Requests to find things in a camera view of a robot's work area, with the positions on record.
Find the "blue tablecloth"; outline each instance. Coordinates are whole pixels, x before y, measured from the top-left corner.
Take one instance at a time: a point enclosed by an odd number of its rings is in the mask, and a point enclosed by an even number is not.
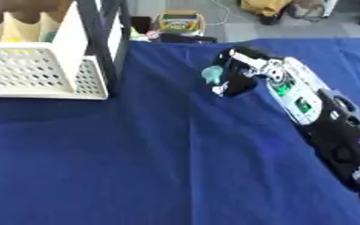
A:
[[[360,105],[360,40],[255,40]],[[360,200],[260,84],[199,75],[229,44],[131,44],[105,102],[0,99],[0,225],[354,225]]]

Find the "perforated plastic panel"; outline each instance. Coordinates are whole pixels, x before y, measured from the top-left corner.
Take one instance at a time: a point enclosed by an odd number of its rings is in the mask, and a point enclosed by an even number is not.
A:
[[[108,97],[97,58],[84,56],[88,38],[77,4],[50,43],[0,42],[0,97]]]
[[[0,97],[107,98],[94,57],[85,57],[73,77],[45,48],[0,48]]]

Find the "small teal object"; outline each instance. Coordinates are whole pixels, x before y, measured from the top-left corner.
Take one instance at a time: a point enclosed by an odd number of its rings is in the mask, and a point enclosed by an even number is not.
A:
[[[223,73],[224,69],[221,66],[211,66],[202,71],[202,77],[206,80],[206,83],[219,85]]]

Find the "wire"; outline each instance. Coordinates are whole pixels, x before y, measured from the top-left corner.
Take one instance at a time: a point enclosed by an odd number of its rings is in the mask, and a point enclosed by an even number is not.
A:
[[[229,7],[227,7],[227,6],[225,6],[224,4],[221,4],[221,3],[217,2],[216,0],[211,0],[211,1],[212,1],[212,3],[217,4],[219,7],[225,9],[225,11],[226,11],[227,13],[225,14],[225,17],[224,17],[224,19],[221,20],[221,22],[216,23],[216,24],[207,24],[206,26],[211,26],[211,25],[225,25],[225,24],[227,23],[227,20],[229,19],[229,14],[231,14],[231,9],[230,9]]]

